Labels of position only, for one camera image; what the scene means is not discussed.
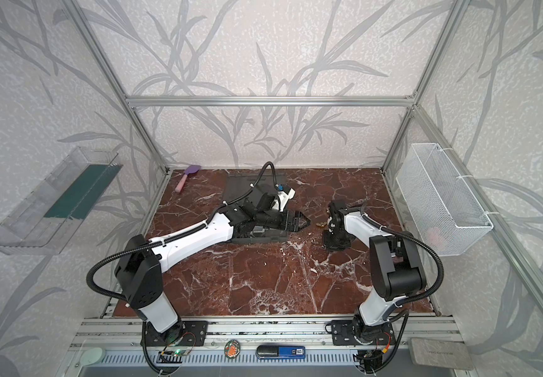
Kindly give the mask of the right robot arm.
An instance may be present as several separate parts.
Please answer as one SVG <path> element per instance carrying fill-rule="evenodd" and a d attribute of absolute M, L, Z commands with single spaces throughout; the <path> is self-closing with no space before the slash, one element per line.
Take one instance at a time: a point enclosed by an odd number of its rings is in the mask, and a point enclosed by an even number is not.
<path fill-rule="evenodd" d="M 328 229 L 323 231 L 326 249 L 345 251 L 355 240 L 369 249 L 373 290 L 354 316 L 358 338 L 390 322 L 396 309 L 428 298 L 443 284 L 439 254 L 410 232 L 383 226 L 362 207 L 348 207 L 343 200 L 331 201 L 328 214 Z"/>

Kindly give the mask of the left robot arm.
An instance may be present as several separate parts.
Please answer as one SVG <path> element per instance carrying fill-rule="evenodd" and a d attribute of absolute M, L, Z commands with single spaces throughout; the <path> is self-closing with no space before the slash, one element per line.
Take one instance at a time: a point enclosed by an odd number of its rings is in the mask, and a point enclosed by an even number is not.
<path fill-rule="evenodd" d="M 205 221 L 151 240 L 135 237 L 136 247 L 97 262 L 87 272 L 86 284 L 100 295 L 125 301 L 157 333 L 175 331 L 180 328 L 180 315 L 164 293 L 163 273 L 193 254 L 247 236 L 257 227 L 302 231 L 311 220 L 298 210 L 287 209 L 293 197 L 294 190 L 288 187 L 252 187 L 233 201 L 221 204 Z M 96 273 L 114 261 L 118 261 L 115 274 L 121 293 L 95 282 Z"/>

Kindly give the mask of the grey plastic organizer box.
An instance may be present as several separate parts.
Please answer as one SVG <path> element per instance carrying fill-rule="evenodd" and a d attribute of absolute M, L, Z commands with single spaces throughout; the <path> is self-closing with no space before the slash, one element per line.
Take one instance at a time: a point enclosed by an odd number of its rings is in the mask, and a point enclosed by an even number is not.
<path fill-rule="evenodd" d="M 243 195 L 250 188 L 257 178 L 256 174 L 247 174 L 234 172 L 227 176 L 223 200 L 230 202 Z M 246 235 L 232 239 L 234 244 L 260 244 L 260 243 L 283 243 L 289 239 L 287 231 L 255 226 L 254 229 Z"/>

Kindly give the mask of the purple pink brush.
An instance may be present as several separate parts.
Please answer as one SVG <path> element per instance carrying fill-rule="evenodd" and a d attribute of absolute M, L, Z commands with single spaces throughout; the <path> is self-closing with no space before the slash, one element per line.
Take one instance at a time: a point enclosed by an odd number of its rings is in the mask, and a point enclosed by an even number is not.
<path fill-rule="evenodd" d="M 200 165 L 190 165 L 189 167 L 187 167 L 185 170 L 184 170 L 184 173 L 180 179 L 180 181 L 178 182 L 176 188 L 174 189 L 174 191 L 176 193 L 181 193 L 184 186 L 185 186 L 185 183 L 187 182 L 188 178 L 190 175 L 192 174 L 195 174 L 195 173 L 198 173 L 201 169 L 201 166 Z"/>

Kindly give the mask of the round orange badge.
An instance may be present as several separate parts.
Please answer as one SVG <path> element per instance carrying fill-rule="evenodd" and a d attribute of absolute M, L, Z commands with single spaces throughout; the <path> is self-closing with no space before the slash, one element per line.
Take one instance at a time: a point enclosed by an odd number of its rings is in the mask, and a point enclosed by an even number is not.
<path fill-rule="evenodd" d="M 238 340 L 231 339 L 228 342 L 226 342 L 224 346 L 224 355 L 227 359 L 233 360 L 240 355 L 241 352 L 241 345 Z"/>

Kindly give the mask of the blue black usb device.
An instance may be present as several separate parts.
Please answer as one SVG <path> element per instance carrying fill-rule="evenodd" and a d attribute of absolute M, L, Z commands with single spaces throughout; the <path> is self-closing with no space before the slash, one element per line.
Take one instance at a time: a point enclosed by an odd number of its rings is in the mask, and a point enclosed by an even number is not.
<path fill-rule="evenodd" d="M 260 345 L 256 356 L 261 360 L 304 360 L 306 350 L 303 346 Z"/>

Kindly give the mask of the grey foam pad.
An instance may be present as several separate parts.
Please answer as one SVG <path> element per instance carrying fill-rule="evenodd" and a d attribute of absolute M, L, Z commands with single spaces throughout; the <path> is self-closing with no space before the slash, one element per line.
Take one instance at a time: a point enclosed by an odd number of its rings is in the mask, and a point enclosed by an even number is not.
<path fill-rule="evenodd" d="M 436 339 L 408 340 L 412 362 L 416 365 L 444 369 L 474 370 L 474 363 L 464 343 Z"/>

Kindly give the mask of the white round knob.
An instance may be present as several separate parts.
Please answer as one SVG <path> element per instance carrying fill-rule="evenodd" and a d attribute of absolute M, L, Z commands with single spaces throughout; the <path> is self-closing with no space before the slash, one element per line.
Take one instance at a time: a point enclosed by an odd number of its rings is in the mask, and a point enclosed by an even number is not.
<path fill-rule="evenodd" d="M 79 359 L 81 367 L 99 364 L 106 357 L 106 350 L 101 347 L 93 347 L 84 350 Z"/>

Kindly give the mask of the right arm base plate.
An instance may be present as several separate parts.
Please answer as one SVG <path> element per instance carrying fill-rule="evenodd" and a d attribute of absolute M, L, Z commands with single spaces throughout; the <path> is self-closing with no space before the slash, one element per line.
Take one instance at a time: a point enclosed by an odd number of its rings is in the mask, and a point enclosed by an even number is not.
<path fill-rule="evenodd" d="M 396 334 L 392 323 L 368 326 L 356 318 L 352 320 L 332 320 L 325 324 L 325 331 L 331 335 L 334 346 L 383 346 L 396 343 Z"/>

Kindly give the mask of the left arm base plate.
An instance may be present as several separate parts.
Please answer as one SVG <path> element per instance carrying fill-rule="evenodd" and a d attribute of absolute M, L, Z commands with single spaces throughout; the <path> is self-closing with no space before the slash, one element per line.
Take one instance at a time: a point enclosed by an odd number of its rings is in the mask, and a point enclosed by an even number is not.
<path fill-rule="evenodd" d="M 180 320 L 166 331 L 158 332 L 150 322 L 143 326 L 140 345 L 146 347 L 202 347 L 209 322 L 205 320 Z"/>

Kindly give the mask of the clear wall shelf tray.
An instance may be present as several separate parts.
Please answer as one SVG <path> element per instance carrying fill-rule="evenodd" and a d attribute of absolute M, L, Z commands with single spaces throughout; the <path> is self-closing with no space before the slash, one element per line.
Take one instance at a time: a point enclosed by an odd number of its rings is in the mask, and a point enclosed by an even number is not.
<path fill-rule="evenodd" d="M 121 169 L 117 152 L 73 149 L 0 222 L 0 252 L 60 254 Z"/>

